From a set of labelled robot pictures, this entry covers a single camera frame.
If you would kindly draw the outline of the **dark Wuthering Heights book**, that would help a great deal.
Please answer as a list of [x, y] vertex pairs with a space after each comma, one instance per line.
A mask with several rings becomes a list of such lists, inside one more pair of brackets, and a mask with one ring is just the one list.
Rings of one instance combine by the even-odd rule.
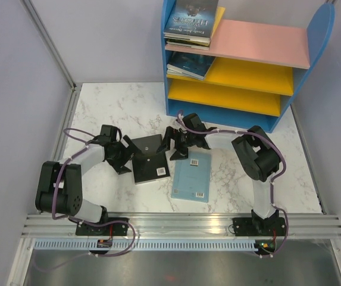
[[165, 33], [211, 38], [218, 1], [176, 1]]

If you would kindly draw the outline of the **yellow paperback book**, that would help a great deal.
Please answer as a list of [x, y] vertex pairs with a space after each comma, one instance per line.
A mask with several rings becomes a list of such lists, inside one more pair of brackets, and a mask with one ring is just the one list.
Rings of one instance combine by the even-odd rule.
[[223, 14], [224, 14], [225, 10], [226, 9], [224, 7], [218, 7], [218, 9], [217, 9], [217, 13], [216, 13], [216, 16], [215, 16], [215, 23], [214, 23], [214, 27], [213, 27], [212, 35], [211, 35], [211, 40], [212, 40], [212, 37], [213, 37], [213, 35], [214, 35], [214, 33], [215, 33], [215, 31], [216, 31], [216, 29], [217, 29], [221, 19], [222, 19], [222, 17], [223, 17]]

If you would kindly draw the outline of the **teal blue book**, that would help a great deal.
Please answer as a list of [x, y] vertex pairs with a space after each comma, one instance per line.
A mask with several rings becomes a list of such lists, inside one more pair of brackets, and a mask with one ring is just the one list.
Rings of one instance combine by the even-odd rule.
[[185, 52], [173, 52], [167, 64], [167, 74], [204, 80], [215, 57]]

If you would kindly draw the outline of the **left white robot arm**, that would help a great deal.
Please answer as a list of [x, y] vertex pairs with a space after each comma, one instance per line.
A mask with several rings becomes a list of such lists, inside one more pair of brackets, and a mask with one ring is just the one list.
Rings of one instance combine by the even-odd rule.
[[99, 135], [90, 140], [78, 139], [84, 146], [75, 154], [59, 161], [46, 161], [40, 171], [35, 207], [52, 215], [53, 220], [68, 219], [78, 225], [88, 225], [96, 235], [109, 231], [107, 208], [83, 198], [82, 177], [100, 163], [108, 163], [117, 174], [131, 172], [126, 163], [141, 150], [121, 129], [102, 125]]

